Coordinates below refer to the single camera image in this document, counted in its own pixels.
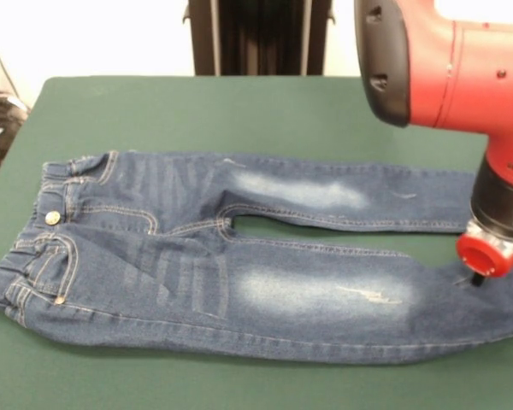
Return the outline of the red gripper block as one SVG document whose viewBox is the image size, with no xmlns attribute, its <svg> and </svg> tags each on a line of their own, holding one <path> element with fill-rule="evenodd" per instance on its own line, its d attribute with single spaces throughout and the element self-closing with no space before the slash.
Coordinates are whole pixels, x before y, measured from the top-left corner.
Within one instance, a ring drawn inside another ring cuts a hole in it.
<svg viewBox="0 0 513 410">
<path fill-rule="evenodd" d="M 486 278 L 502 278 L 513 269 L 513 242 L 485 232 L 464 233 L 456 242 L 459 259 L 473 272 L 470 284 L 481 287 Z"/>
</svg>

